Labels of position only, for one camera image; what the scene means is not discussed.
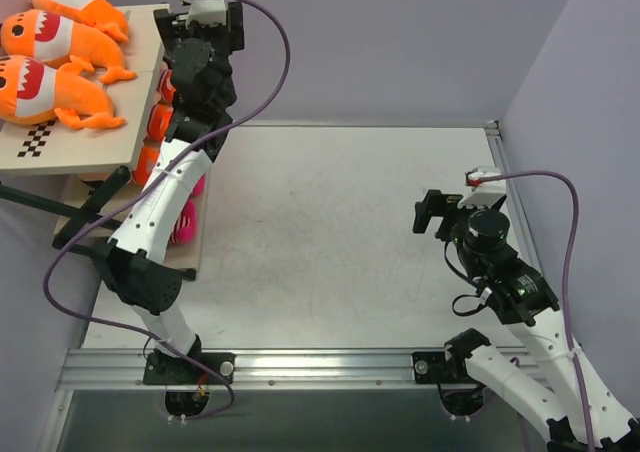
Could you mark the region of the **orange shark plush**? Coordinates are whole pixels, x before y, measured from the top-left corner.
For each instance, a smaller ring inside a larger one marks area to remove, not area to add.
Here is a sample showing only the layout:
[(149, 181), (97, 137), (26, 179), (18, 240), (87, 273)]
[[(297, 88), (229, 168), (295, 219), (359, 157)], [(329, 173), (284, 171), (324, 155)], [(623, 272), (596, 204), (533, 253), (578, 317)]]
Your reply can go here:
[(128, 20), (107, 0), (30, 0), (34, 8), (57, 13), (93, 27), (116, 42), (129, 41)]
[(51, 67), (73, 63), (93, 72), (104, 70), (100, 81), (133, 80), (120, 46), (105, 33), (53, 12), (40, 9), (14, 14), (1, 24), (1, 45), (10, 55), (34, 58)]
[(67, 63), (55, 69), (22, 55), (1, 58), (1, 119), (18, 125), (58, 120), (71, 129), (115, 129), (118, 117), (107, 92)]

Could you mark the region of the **aluminium table side rail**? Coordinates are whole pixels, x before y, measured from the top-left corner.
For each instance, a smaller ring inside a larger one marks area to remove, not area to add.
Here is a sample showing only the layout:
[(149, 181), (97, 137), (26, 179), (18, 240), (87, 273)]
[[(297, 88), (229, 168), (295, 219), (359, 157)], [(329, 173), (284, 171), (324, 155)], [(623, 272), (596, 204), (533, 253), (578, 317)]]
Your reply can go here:
[[(490, 121), (484, 127), (487, 142), (491, 151), (494, 164), (503, 172), (511, 173), (509, 160), (507, 158), (506, 149), (503, 145), (502, 135), (497, 121)], [(515, 235), (517, 245), (519, 247), (520, 256), (529, 265), (542, 271), (542, 266), (537, 254), (534, 239), (531, 234), (529, 222), (526, 212), (521, 201), (519, 190), (515, 179), (507, 181), (507, 200), (506, 205), (511, 220), (511, 229)]]

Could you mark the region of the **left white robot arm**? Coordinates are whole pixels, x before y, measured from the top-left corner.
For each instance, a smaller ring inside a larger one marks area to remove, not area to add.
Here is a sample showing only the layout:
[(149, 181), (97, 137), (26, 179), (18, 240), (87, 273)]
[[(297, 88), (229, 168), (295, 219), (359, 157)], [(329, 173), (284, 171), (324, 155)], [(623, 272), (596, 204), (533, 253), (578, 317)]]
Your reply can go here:
[(227, 110), (237, 100), (230, 55), (244, 47), (240, 3), (196, 19), (162, 9), (154, 13), (169, 53), (175, 89), (172, 115), (143, 199), (121, 226), (97, 246), (94, 263), (106, 287), (131, 306), (154, 336), (159, 360), (180, 383), (202, 371), (201, 343), (187, 325), (176, 300), (183, 277), (164, 264), (175, 225), (198, 181), (226, 140), (224, 134), (199, 144), (206, 134), (232, 122)]

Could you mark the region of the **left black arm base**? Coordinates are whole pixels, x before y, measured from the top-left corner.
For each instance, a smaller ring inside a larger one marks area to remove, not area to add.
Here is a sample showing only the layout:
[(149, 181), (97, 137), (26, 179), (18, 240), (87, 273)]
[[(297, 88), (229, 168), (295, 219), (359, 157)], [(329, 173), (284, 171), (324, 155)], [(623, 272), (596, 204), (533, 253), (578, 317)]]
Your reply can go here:
[(235, 402), (231, 389), (236, 355), (224, 352), (202, 352), (195, 348), (189, 353), (202, 367), (170, 357), (154, 350), (146, 356), (142, 383), (161, 386), (161, 402), (169, 421), (185, 425), (230, 409)]

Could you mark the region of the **aluminium mounting rail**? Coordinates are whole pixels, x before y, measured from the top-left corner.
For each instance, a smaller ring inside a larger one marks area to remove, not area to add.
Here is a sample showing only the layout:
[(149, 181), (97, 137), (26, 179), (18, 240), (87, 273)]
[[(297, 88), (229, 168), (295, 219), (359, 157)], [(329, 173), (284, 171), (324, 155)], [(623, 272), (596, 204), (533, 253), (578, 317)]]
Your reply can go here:
[[(411, 389), (462, 382), (445, 370), (438, 349), (236, 349), (219, 370), (237, 391)], [(60, 390), (193, 391), (197, 379), (169, 381), (134, 349), (79, 349), (67, 354)]]

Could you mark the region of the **white pink glasses plush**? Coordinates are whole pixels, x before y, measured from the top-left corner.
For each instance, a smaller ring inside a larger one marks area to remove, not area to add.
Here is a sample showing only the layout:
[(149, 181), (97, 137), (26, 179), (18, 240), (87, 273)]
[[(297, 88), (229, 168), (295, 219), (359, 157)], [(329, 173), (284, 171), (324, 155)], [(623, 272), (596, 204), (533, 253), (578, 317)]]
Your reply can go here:
[(194, 202), (188, 200), (169, 236), (169, 245), (186, 245), (190, 243), (197, 232), (197, 210)]
[(205, 185), (206, 185), (206, 176), (202, 175), (200, 179), (197, 181), (196, 185), (194, 186), (191, 196), (192, 197), (199, 196), (204, 191)]

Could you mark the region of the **cream tiered shelf black frame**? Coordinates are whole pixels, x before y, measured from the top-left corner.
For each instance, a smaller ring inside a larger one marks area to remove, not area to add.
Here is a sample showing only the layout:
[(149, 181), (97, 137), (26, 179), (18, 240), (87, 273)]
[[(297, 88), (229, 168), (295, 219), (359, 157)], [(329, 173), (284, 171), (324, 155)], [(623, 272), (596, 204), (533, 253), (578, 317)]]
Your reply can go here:
[(57, 215), (54, 247), (62, 246), (86, 221), (110, 213), (138, 195), (142, 187), (131, 174), (143, 146), (155, 147), (146, 134), (152, 107), (160, 103), (159, 77), (166, 66), (164, 47), (154, 21), (156, 5), (124, 6), (131, 38), (123, 47), (129, 68), (137, 78), (107, 85), (116, 113), (126, 124), (114, 130), (72, 130), (61, 123), (23, 127), (6, 124), (1, 129), (1, 170), (10, 175), (66, 176), (61, 198), (48, 206)]

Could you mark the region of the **black haired doll plush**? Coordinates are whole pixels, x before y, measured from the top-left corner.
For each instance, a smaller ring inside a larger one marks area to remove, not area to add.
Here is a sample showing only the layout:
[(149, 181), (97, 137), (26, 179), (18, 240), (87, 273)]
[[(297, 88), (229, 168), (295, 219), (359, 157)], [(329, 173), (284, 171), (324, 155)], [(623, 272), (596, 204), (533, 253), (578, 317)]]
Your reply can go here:
[(143, 146), (140, 151), (136, 168), (132, 172), (132, 181), (144, 186), (151, 176), (159, 158), (159, 149), (152, 146)]
[(157, 88), (163, 102), (171, 103), (175, 94), (175, 87), (172, 83), (172, 70), (165, 69), (161, 72)]
[(163, 103), (155, 104), (149, 114), (146, 134), (150, 140), (162, 141), (169, 127), (173, 108)]

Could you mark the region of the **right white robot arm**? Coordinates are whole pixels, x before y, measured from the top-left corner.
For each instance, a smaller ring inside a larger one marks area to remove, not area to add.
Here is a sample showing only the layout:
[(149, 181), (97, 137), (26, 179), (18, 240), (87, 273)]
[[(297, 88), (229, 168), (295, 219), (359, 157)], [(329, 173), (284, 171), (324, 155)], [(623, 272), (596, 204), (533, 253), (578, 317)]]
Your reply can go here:
[(439, 218), (436, 238), (453, 246), (482, 310), (490, 309), (522, 344), (546, 382), (540, 384), (503, 356), (476, 329), (444, 346), (443, 367), (456, 380), (491, 389), (542, 437), (550, 451), (636, 451), (639, 420), (610, 392), (566, 330), (558, 298), (540, 272), (523, 261), (507, 237), (503, 192), (482, 205), (427, 191), (414, 206), (413, 231)]

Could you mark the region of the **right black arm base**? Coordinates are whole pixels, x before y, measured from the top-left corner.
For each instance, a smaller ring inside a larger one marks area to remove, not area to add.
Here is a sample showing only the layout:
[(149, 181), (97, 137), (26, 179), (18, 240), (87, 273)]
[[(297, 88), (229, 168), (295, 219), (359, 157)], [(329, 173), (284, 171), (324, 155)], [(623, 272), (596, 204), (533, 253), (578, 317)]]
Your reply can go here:
[(476, 329), (467, 329), (438, 351), (416, 351), (411, 355), (414, 382), (434, 385), (440, 405), (453, 422), (470, 423), (490, 401), (488, 388), (473, 379), (465, 360), (490, 340)]

